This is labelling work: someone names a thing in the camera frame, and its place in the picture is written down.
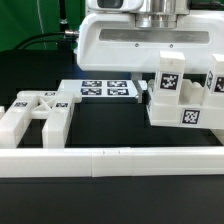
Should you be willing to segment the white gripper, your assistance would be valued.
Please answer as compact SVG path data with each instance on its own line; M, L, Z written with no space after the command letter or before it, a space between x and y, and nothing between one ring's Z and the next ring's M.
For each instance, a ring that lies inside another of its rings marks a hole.
M92 13L81 24L77 63L88 71L132 72L137 101L146 104L147 82L160 53L181 52L187 73L205 73L214 54L224 54L224 11L192 11L174 29L138 28L127 13Z

